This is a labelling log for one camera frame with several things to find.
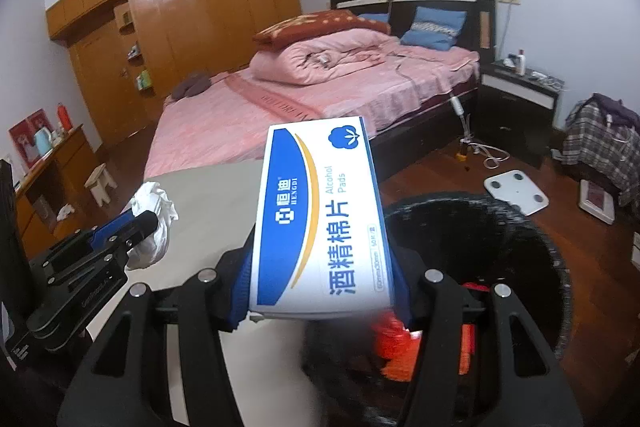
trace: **blue kettle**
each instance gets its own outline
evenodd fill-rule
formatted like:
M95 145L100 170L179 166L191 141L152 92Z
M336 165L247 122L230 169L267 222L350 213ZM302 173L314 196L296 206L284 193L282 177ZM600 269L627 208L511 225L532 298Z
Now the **blue kettle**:
M46 155L51 150L51 133L46 127L41 128L35 135L36 149L40 153L40 156Z

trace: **small stool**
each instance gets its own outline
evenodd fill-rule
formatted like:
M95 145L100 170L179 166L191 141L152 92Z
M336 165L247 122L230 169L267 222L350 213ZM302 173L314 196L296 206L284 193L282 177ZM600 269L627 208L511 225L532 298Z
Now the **small stool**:
M84 187L91 190L95 202L98 203L98 206L102 206L103 203L111 203L111 198L106 190L107 186L118 188L118 184L113 180L107 170L107 164L103 163L94 169L94 172L91 173L91 176L89 176L89 179L85 182Z

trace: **black bed frame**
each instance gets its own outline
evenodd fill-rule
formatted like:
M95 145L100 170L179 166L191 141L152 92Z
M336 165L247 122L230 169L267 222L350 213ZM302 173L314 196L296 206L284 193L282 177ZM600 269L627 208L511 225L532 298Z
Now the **black bed frame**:
M495 60L495 0L331 0L332 9L346 8L355 14L389 13L391 33L396 37L411 27L418 6L466 11L465 25L456 45L478 52L481 64ZM459 98L465 111L473 113L476 90ZM446 98L442 105L381 132L370 142L378 181L460 135L460 120Z

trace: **alcohol pads box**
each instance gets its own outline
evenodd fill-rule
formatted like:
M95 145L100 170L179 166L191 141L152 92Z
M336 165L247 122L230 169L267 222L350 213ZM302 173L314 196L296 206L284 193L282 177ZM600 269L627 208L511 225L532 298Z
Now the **alcohol pads box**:
M362 118L270 127L250 309L320 319L391 304L391 263Z

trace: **wooden wardrobe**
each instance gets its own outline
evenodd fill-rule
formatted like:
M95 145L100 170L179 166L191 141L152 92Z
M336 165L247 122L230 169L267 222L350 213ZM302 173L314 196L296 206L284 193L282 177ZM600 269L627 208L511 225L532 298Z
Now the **wooden wardrobe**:
M120 29L113 10L124 3L132 25ZM299 0L60 0L47 21L51 38L69 48L82 95L109 147L157 120L165 97L188 74L246 66L256 32L299 14ZM139 63L127 60L136 41ZM136 89L141 68L152 89Z

